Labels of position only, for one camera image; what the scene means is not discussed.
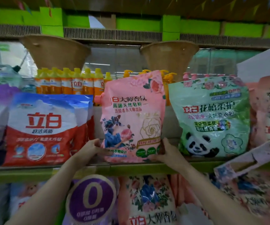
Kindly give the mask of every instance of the person's left hand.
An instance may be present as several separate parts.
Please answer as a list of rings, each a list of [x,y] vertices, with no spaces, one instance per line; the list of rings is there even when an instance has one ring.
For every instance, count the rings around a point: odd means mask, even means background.
[[[100,147],[100,140],[90,140],[88,141],[80,151],[74,154],[71,158],[76,163],[77,169],[81,169],[83,166],[88,164],[90,159],[95,156],[96,154],[101,156],[111,156],[113,152],[107,150],[106,148]]]

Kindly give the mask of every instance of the number 0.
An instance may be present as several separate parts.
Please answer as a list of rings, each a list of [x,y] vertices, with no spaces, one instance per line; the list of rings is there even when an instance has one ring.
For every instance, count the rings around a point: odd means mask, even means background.
[[[89,193],[92,187],[95,187],[97,189],[97,196],[94,204],[89,204]],[[83,195],[83,203],[86,208],[94,208],[101,202],[103,197],[103,189],[101,185],[98,182],[92,182],[89,185],[87,185],[84,195]]]

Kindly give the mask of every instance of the panda face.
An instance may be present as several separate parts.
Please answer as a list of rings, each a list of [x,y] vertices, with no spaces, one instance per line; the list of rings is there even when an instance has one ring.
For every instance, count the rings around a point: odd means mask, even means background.
[[[203,135],[202,138],[197,139],[191,133],[186,134],[186,149],[191,155],[204,156],[204,157],[215,157],[219,149],[211,148],[210,137]]]

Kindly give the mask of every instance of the green column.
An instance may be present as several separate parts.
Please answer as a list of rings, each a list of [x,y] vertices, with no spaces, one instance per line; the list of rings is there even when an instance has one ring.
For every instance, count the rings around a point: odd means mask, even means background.
[[[162,41],[179,40],[181,32],[181,17],[164,15],[161,19]]]
[[[65,13],[61,8],[40,7],[40,25],[42,34],[64,37],[63,19]]]

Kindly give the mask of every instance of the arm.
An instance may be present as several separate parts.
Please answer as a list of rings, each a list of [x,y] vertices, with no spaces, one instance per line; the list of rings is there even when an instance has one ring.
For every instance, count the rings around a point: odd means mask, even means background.
[[[216,225],[260,225],[262,222],[225,193],[216,188],[209,180],[197,171],[172,146],[167,138],[163,139],[165,154],[152,155],[149,158],[166,163],[179,172],[191,185],[194,193],[209,213]]]
[[[74,174],[96,155],[111,155],[99,147],[99,139],[88,141],[75,155],[70,157],[57,174],[33,195],[6,223],[6,225],[50,225],[54,223],[62,201],[69,190]]]

